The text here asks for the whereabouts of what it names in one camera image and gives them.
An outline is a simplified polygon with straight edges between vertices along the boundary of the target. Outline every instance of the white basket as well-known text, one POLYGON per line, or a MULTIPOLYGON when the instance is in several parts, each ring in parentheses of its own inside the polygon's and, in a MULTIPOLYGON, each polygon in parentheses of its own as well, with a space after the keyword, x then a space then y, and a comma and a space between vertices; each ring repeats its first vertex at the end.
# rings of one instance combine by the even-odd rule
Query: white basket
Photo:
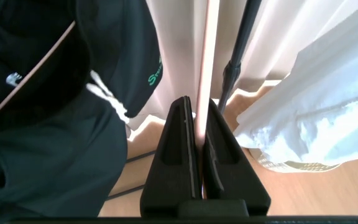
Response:
POLYGON ((333 170, 340 166, 326 166, 320 163, 301 163, 301 162, 284 162, 274 163, 266 159, 260 149, 249 149, 251 156, 264 168, 281 173, 295 173, 295 172, 326 172, 333 170))

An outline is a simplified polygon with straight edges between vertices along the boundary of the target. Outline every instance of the white logo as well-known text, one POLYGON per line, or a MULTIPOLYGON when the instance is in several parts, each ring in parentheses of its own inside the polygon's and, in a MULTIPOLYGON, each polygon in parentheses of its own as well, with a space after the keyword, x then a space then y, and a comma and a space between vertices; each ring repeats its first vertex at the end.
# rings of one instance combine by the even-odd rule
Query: white logo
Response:
POLYGON ((13 87, 17 87, 17 85, 18 85, 17 81, 22 80, 22 78, 23 77, 21 75, 19 75, 17 72, 15 72, 15 73, 12 73, 6 77, 6 83, 13 87))

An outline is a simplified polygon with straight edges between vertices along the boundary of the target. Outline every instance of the black bag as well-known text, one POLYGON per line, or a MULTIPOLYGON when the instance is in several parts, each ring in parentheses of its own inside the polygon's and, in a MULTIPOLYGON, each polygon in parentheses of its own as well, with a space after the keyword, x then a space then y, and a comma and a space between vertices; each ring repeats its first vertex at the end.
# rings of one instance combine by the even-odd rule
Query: black bag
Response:
POLYGON ((6 77, 16 72, 22 80, 72 21, 74 29, 0 111, 0 222, 97 216, 127 145, 124 122, 85 88, 89 73, 100 75, 128 117, 161 80, 145 1, 0 0, 0 102, 14 88, 6 77))

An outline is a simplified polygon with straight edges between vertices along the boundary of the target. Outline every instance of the green logo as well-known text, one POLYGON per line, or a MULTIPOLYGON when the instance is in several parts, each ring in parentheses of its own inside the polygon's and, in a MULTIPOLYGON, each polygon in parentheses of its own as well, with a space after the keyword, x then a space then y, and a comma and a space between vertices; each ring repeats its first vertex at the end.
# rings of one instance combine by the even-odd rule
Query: green logo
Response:
POLYGON ((157 80, 158 76, 160 75, 160 72, 162 69, 161 56, 160 56, 159 63, 160 63, 160 66, 158 67, 158 70, 154 74, 149 76, 149 85, 150 86, 154 85, 155 81, 157 80))

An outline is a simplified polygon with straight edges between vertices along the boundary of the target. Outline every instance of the black pole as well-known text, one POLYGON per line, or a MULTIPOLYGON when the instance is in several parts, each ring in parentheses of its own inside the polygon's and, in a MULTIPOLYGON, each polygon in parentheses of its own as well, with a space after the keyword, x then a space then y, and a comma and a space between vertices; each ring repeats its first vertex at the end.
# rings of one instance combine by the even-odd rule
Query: black pole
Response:
POLYGON ((244 8, 239 27, 239 33, 237 34, 236 43, 234 44, 233 53, 229 63, 227 63, 223 71, 222 96, 218 104, 218 109, 222 114, 234 84, 239 78, 241 72, 242 55, 246 49, 248 38, 250 36, 252 26, 254 25, 256 15, 258 14, 261 2, 262 0, 247 0, 246 6, 244 8))

